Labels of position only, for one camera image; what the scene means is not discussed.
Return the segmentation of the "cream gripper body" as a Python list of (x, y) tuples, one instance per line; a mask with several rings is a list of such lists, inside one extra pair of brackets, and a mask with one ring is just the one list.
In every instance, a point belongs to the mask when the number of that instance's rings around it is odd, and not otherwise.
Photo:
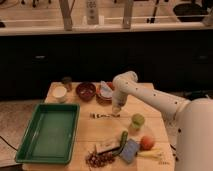
[(121, 111), (121, 108), (126, 104), (127, 94), (114, 91), (112, 95), (112, 113), (117, 114)]

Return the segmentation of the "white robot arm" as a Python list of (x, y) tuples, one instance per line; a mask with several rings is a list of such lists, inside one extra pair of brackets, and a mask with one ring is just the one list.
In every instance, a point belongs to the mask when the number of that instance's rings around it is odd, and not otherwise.
[(174, 171), (213, 171), (213, 99), (188, 100), (138, 83), (134, 71), (113, 78), (112, 111), (132, 95), (178, 122)]

